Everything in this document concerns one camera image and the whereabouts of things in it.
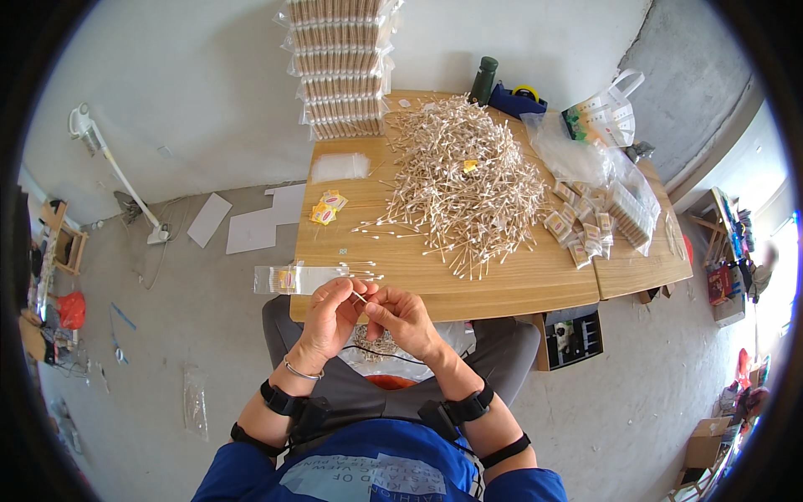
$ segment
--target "person's left hand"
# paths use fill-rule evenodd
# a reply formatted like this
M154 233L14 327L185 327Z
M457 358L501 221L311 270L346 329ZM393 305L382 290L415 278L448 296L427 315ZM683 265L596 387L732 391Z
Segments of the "person's left hand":
M339 277L312 293L304 331L296 344L299 361L293 367L305 367L307 374L319 373L326 361L335 357L349 339L365 303L353 292L368 299L379 286L373 282Z

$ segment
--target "white shopping bag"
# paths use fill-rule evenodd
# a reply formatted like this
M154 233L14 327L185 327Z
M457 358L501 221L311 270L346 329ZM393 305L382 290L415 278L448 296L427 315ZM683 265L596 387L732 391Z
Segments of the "white shopping bag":
M636 79L624 91L617 84L626 77ZM644 82L644 74L628 68L607 88L563 111L569 134L576 141L593 143L599 139L609 148L630 146L636 133L633 106L627 99Z

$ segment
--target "green thermos bottle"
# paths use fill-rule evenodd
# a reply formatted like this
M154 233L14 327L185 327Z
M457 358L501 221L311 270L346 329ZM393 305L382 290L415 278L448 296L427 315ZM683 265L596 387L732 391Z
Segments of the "green thermos bottle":
M476 103L479 106L488 104L488 100L491 99L491 91L493 90L498 66L499 61L489 55L483 56L479 62L477 76L474 77L474 85L471 86L471 94L468 95L469 103Z

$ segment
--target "tabletop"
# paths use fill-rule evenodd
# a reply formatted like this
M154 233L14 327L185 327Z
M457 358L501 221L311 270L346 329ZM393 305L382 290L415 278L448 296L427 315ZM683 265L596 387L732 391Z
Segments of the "tabletop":
M653 231L647 256L642 256L627 242L625 236L617 231L614 233L613 247L610 248L610 259L603 259L600 256L593 259L600 298L603 300L657 288L688 279L693 275L688 253L685 254L686 259L681 255L680 250L683 249L685 252L686 244L678 225L678 217L666 195L666 189L661 184L652 162L642 159L637 166L655 192L655 197L661 204L661 214L658 216L658 225ZM675 228L674 255L666 233L667 213L670 215L671 225Z
M448 96L451 94L444 92L394 91L387 98L392 113L401 108L398 103L400 99L407 99L414 107L419 107ZM497 123L510 120L508 127L521 143L524 156L552 186L554 178L532 151L524 125L493 108L488 108L488 111ZM393 193L390 186L378 180L393 184L398 170L393 162L402 155L402 149L388 145L393 144L398 131L390 127L386 130L387 137L316 142L312 152L313 163L327 153L363 153L371 161L371 175L365 179L317 185L308 179L296 241L297 260L303 260L308 266L319 267L336 266L340 261L373 261L377 265L371 271L385 275L379 284L392 284L420 295L432 321L548 312L600 300L593 267L577 270L569 252L560 248L543 225L532 228L533 237L538 243L534 251L521 246L505 259L504 264L499 265L499 260L494 260L488 275L484 275L482 280L475 278L471 281L452 275L448 268L450 260L444 264L440 253L422 255L428 249L424 246L424 237L396 239L392 235L380 235L379 239L367 239L360 232L351 232L359 226L360 221L372 221L384 215L387 205L385 199ZM348 204L337 213L337 220L325 227L310 222L310 209L323 192L330 189L339 190L349 200ZM551 191L548 196L555 207L561 205L562 201ZM399 227L393 227L383 225L378 230L400 230ZM303 320L308 302L309 296L293 296L290 317Z

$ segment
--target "gray concrete wall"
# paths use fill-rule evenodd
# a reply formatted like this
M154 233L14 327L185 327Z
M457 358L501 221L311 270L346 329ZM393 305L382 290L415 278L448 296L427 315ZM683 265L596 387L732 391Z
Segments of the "gray concrete wall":
M646 77L630 95L636 139L656 147L653 163L664 183L708 143L751 75L728 29L702 0L654 0L619 67Z

